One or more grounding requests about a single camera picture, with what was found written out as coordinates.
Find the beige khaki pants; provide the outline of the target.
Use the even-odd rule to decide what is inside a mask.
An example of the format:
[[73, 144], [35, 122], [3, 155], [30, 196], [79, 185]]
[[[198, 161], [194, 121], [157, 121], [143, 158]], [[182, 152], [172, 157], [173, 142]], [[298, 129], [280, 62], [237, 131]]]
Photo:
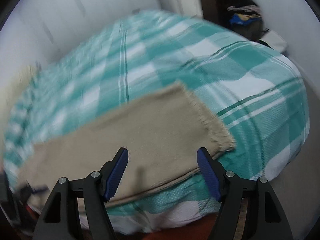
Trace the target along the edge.
[[84, 178], [113, 159], [129, 153], [111, 206], [157, 193], [197, 173], [196, 152], [211, 157], [235, 148], [223, 122], [190, 90], [176, 82], [106, 113], [75, 132], [36, 143], [21, 167], [18, 185], [46, 185], [60, 177]]

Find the teal plaid bed sheet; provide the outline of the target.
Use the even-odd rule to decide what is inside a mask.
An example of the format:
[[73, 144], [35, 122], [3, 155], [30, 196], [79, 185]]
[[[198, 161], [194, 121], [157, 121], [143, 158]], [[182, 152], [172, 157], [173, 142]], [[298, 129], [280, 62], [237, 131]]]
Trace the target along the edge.
[[208, 21], [143, 11], [107, 26], [31, 80], [4, 136], [10, 186], [18, 185], [34, 142], [175, 81], [230, 130], [236, 148], [219, 160], [242, 178], [276, 178], [309, 135], [306, 89], [287, 57]]

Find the pile of dark clothes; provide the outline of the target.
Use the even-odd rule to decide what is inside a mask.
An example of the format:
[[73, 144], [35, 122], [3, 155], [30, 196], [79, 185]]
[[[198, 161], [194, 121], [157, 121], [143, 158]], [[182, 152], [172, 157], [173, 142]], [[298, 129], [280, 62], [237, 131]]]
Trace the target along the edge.
[[216, 6], [219, 23], [226, 28], [263, 20], [261, 9], [253, 0], [216, 0]]

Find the dark wooden cabinet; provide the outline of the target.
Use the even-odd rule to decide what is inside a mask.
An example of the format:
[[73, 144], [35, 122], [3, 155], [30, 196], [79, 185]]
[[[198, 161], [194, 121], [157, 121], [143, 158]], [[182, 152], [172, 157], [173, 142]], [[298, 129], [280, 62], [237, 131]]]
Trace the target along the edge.
[[251, 41], [263, 35], [264, 22], [253, 0], [200, 0], [203, 19], [227, 28]]

